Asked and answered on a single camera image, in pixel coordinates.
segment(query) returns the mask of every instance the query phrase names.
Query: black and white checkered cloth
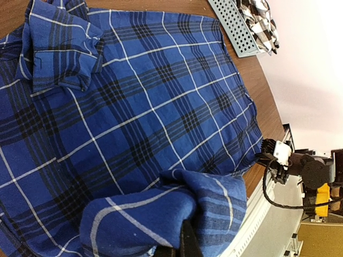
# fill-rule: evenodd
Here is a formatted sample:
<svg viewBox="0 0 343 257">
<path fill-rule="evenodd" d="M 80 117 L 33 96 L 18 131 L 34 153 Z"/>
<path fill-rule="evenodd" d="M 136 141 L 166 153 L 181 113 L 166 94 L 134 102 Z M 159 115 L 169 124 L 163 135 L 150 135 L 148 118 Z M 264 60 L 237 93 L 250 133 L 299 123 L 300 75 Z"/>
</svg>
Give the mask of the black and white checkered cloth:
<svg viewBox="0 0 343 257">
<path fill-rule="evenodd" d="M 277 53 L 279 34 L 266 0 L 237 0 L 237 6 L 261 52 Z"/>
</svg>

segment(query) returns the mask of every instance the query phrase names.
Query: wooden table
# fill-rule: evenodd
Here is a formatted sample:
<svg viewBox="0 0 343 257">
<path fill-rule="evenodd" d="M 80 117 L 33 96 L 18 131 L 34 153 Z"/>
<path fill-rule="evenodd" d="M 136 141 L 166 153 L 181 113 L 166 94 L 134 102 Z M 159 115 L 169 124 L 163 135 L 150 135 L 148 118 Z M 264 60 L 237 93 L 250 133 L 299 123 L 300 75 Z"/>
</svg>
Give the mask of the wooden table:
<svg viewBox="0 0 343 257">
<path fill-rule="evenodd" d="M 24 22 L 28 0 L 3 0 L 0 5 L 0 38 Z M 87 0 L 89 7 L 133 11 L 167 11 L 216 17 L 207 0 Z M 255 101 L 258 124 L 265 138 L 282 139 L 281 119 L 263 70 L 256 57 L 238 58 L 228 37 L 225 42 L 234 63 L 241 73 L 245 86 Z M 256 165 L 245 176 L 247 194 L 250 196 L 260 181 L 263 168 Z"/>
</svg>

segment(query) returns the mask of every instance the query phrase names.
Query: yellow component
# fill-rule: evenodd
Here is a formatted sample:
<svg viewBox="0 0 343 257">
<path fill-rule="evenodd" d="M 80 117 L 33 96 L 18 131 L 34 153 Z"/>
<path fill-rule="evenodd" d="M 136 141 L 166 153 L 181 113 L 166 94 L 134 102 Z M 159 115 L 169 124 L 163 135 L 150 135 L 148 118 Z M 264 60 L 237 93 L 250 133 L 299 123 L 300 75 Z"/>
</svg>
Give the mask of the yellow component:
<svg viewBox="0 0 343 257">
<path fill-rule="evenodd" d="M 324 184 L 321 188 L 317 190 L 317 200 L 316 204 L 328 202 L 330 199 L 330 187 Z M 329 206 L 322 206 L 316 208 L 316 214 L 320 217 L 328 217 Z"/>
</svg>

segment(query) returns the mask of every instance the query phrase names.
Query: white wall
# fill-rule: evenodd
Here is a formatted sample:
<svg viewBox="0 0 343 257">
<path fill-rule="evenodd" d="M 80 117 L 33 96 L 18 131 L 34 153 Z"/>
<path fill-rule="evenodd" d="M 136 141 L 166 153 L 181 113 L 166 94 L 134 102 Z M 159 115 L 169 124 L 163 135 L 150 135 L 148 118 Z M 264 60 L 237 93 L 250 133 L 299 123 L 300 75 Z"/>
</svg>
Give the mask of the white wall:
<svg viewBox="0 0 343 257">
<path fill-rule="evenodd" d="M 343 1 L 268 0 L 277 55 L 259 55 L 296 148 L 343 148 Z"/>
</svg>

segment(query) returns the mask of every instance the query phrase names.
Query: blue plaid shirt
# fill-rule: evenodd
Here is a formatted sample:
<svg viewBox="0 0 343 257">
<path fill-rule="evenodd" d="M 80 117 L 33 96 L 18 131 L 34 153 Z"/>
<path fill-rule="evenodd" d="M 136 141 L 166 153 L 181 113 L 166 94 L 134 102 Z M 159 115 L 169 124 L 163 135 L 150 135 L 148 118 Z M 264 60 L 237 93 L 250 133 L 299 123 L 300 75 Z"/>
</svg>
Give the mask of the blue plaid shirt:
<svg viewBox="0 0 343 257">
<path fill-rule="evenodd" d="M 0 59 L 6 255 L 149 256 L 184 219 L 229 245 L 262 136 L 217 20 L 34 0 Z"/>
</svg>

